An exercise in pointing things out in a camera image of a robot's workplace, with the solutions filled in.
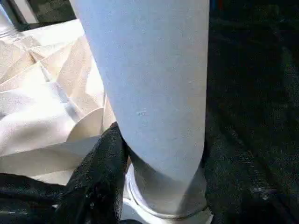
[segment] white pipe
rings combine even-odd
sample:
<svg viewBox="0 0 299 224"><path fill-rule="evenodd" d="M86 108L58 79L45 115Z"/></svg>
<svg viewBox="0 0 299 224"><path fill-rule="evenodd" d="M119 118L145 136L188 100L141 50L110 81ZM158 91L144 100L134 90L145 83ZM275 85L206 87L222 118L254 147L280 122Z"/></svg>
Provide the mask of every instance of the white pipe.
<svg viewBox="0 0 299 224"><path fill-rule="evenodd" d="M196 171L204 145L208 0L75 5L121 133L136 154L134 197L158 216L202 209L205 181Z"/></svg>

